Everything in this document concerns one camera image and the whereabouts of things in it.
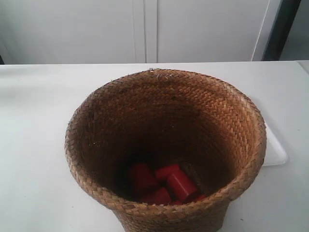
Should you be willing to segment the white plastic tray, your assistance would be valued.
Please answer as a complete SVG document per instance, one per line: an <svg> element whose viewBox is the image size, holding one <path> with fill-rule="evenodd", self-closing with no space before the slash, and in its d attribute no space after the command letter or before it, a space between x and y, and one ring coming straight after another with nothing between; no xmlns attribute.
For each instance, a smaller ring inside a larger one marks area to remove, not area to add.
<svg viewBox="0 0 309 232"><path fill-rule="evenodd" d="M265 122L265 126L267 147L263 167L283 165L287 162L288 155L267 122Z"/></svg>

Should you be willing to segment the red cylinder front right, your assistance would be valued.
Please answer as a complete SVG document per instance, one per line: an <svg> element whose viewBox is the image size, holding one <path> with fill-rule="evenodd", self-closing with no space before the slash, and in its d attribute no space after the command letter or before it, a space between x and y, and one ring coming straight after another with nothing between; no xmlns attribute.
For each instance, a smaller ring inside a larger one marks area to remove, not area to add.
<svg viewBox="0 0 309 232"><path fill-rule="evenodd" d="M191 202L199 195L194 182L182 170L173 172L167 178L167 184L182 203Z"/></svg>

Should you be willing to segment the red cylinder left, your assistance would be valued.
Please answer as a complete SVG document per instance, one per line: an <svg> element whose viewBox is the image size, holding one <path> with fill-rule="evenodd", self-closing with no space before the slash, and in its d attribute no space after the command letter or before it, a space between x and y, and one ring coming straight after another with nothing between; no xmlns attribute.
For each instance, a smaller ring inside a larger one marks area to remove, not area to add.
<svg viewBox="0 0 309 232"><path fill-rule="evenodd" d="M159 188L159 184L146 163L135 163L129 169L129 178L137 196L148 194Z"/></svg>

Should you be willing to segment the white cabinet doors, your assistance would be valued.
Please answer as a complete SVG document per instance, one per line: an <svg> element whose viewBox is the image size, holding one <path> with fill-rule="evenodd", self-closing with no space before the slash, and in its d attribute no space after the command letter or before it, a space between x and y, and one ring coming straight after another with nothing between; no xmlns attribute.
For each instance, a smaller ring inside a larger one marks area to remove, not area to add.
<svg viewBox="0 0 309 232"><path fill-rule="evenodd" d="M7 64L260 61L279 0L3 0Z"/></svg>

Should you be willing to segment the red cylinder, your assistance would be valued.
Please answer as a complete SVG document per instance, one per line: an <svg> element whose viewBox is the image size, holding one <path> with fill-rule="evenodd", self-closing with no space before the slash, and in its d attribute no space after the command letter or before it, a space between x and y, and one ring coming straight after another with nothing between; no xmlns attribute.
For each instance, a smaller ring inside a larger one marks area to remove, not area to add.
<svg viewBox="0 0 309 232"><path fill-rule="evenodd" d="M173 172L167 178L167 184L182 203L191 202L199 195L194 182L182 170Z"/></svg>
<svg viewBox="0 0 309 232"><path fill-rule="evenodd" d="M180 167L178 164L172 164L169 166L162 167L160 169L157 169L154 172L155 178L158 182L165 182L167 178L173 174L174 172L177 172L180 170Z"/></svg>
<svg viewBox="0 0 309 232"><path fill-rule="evenodd" d="M135 163L129 169L129 178L137 196L148 194L159 188L159 184L146 163Z"/></svg>
<svg viewBox="0 0 309 232"><path fill-rule="evenodd" d="M171 197L165 187L159 188L149 194L143 195L140 201L147 204L167 205L171 203Z"/></svg>

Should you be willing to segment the brown woven wicker basket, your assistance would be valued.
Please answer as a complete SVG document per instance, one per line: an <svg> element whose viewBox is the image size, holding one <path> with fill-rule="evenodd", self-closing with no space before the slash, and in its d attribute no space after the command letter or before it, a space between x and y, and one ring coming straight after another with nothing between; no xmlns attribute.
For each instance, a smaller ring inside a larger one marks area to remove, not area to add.
<svg viewBox="0 0 309 232"><path fill-rule="evenodd" d="M75 110L65 136L78 185L127 232L216 232L229 204L255 180L266 154L264 119L231 84L196 72L152 69L113 80ZM129 167L177 163L203 200L147 204Z"/></svg>

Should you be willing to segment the red cylinder bottom front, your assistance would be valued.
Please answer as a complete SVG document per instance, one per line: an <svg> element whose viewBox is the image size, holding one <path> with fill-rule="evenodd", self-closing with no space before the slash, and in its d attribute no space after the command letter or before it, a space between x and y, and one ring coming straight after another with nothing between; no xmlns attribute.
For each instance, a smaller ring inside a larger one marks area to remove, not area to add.
<svg viewBox="0 0 309 232"><path fill-rule="evenodd" d="M159 188L149 194L143 195L140 201L147 204L167 205L171 203L171 197L165 187Z"/></svg>

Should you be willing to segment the red cylinder back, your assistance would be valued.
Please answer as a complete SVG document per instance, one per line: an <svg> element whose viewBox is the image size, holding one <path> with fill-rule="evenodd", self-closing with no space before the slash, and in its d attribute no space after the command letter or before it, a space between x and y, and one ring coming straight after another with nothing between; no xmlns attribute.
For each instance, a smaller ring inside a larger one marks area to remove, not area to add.
<svg viewBox="0 0 309 232"><path fill-rule="evenodd" d="M172 164L169 166L162 167L160 169L157 169L154 172L155 178L158 182L165 182L167 178L173 174L174 172L177 172L180 170L180 167L178 164Z"/></svg>

